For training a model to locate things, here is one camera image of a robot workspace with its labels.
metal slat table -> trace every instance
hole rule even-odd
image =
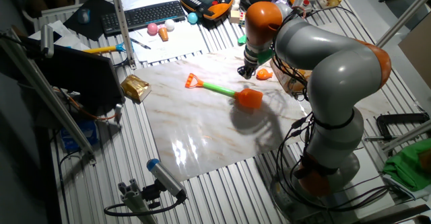
[[[343,0],[341,6],[353,11],[347,0]],[[78,6],[72,6],[44,11],[42,17],[35,21],[35,30],[38,31],[42,25],[57,20],[65,22],[77,8]],[[345,11],[322,11],[307,18],[307,21],[316,26],[335,23],[348,37],[373,44],[375,42],[360,20]],[[137,68],[153,67],[231,48],[236,46],[238,38],[244,35],[243,28],[230,24],[228,20],[205,22],[205,26],[199,25],[199,29],[206,42],[206,49],[173,59],[137,63]],[[79,34],[77,36],[90,48],[122,42],[121,36],[103,36],[97,42]],[[109,55],[114,64],[126,58],[125,53],[114,52]],[[128,66],[117,68],[120,81],[132,73]],[[381,90],[393,108],[391,113],[419,112],[415,98],[396,70],[392,70],[390,79]],[[136,217],[116,218],[103,213],[104,207],[121,203],[117,188],[119,182],[128,182],[135,178],[141,187],[154,183],[154,177],[145,166],[149,159],[158,158],[158,153],[145,105],[134,104],[127,99],[120,125],[121,129],[118,129],[112,122],[98,122],[101,142],[95,147],[96,165],[82,162],[81,153],[77,153],[77,157],[66,159],[61,168],[57,168],[59,160],[66,156],[67,152],[60,147],[58,137],[51,143],[63,223],[139,223]],[[389,130],[393,135],[401,135],[415,126],[417,125],[402,124],[390,126]],[[367,119],[365,128],[365,136],[378,134],[375,119]],[[411,143],[413,142],[397,147],[395,152]],[[377,170],[381,171],[387,157],[378,143],[362,144],[374,160]],[[291,156],[288,162],[292,166],[294,161],[298,160],[301,146],[288,145],[285,151]],[[182,182],[187,189],[189,200],[171,211],[157,214],[158,223],[288,223],[272,203],[266,187],[275,173],[275,154],[275,151],[270,151]],[[174,199],[165,192],[162,193],[160,202],[162,207],[168,207],[174,203]],[[314,223],[325,221],[324,217],[310,220]]]

white ball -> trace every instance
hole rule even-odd
[[[234,0],[234,5],[240,5],[241,0]]]
[[[231,10],[239,10],[240,9],[240,5],[232,5]]]
[[[171,32],[171,31],[173,31],[175,29],[175,22],[174,22],[174,20],[171,20],[171,19],[166,20],[164,22],[164,25],[166,26],[166,29],[168,30],[168,32]]]

floor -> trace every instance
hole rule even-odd
[[[390,0],[386,3],[379,3],[378,0],[348,0],[354,8],[362,23],[368,31],[378,40],[395,22],[397,16],[405,11],[414,0]],[[418,11],[418,14],[407,24],[414,27],[427,13],[425,7]],[[399,72],[408,88],[414,94],[418,103],[428,112],[431,112],[431,89],[425,84],[419,73],[414,69],[401,49],[399,42],[409,33],[409,28],[403,27],[384,49],[391,57],[393,67]]]

pink ball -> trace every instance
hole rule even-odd
[[[148,34],[150,36],[157,35],[158,30],[159,30],[159,28],[157,27],[156,23],[150,23],[150,24],[148,24],[147,31],[148,31]]]

black keyboard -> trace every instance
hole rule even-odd
[[[148,5],[125,11],[124,14],[129,30],[146,28],[150,23],[161,24],[168,19],[178,22],[186,18],[180,1]],[[102,15],[102,27],[106,36],[121,34],[116,13]]]

